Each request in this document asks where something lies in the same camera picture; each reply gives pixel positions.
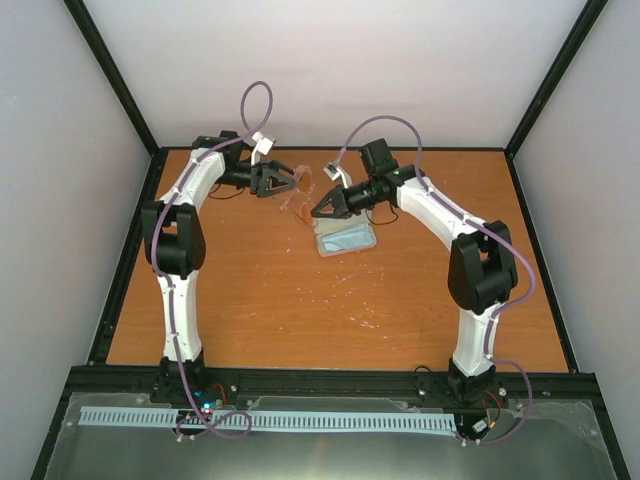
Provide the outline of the transparent orange sunglasses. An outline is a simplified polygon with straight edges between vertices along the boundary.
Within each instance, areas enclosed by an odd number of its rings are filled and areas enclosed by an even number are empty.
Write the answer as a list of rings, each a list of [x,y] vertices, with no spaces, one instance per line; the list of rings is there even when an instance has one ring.
[[[290,214],[302,226],[312,228],[315,220],[311,215],[314,207],[315,182],[308,165],[298,165],[294,169],[294,187],[279,201],[279,211]]]

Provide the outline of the pink glasses case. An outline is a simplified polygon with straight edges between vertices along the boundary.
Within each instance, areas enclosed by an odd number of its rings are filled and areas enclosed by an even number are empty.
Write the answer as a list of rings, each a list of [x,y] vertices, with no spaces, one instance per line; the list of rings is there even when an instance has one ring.
[[[315,219],[314,232],[321,257],[359,252],[377,244],[375,231],[364,213],[347,219]]]

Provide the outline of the light blue cleaning cloth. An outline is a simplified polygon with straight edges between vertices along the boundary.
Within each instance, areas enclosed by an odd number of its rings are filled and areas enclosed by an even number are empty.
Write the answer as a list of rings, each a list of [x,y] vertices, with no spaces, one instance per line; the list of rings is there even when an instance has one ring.
[[[329,253],[357,249],[372,243],[368,231],[344,230],[325,235],[321,239],[324,250]]]

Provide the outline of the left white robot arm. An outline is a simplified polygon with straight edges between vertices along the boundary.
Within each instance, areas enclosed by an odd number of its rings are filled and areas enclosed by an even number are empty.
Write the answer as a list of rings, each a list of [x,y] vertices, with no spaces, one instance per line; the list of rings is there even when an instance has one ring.
[[[258,132],[251,136],[250,157],[235,131],[198,137],[183,171],[158,200],[141,207],[146,260],[156,275],[165,325],[161,375],[186,402],[201,400],[208,390],[202,372],[203,347],[197,327],[197,280],[206,257],[199,212],[216,185],[245,189],[258,198],[286,193],[296,186],[294,170],[265,161],[275,140]]]

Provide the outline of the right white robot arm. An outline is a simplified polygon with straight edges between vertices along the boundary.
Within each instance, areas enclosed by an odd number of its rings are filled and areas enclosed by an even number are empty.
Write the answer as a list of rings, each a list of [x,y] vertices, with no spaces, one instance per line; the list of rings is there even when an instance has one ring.
[[[442,242],[449,253],[447,288],[459,308],[447,389],[459,404],[475,401],[494,379],[497,325],[518,283],[510,231],[501,221],[487,223],[456,205],[418,165],[399,165],[385,140],[372,141],[359,153],[366,180],[353,183],[339,159],[328,163],[324,172],[337,185],[312,215],[343,220],[388,203]]]

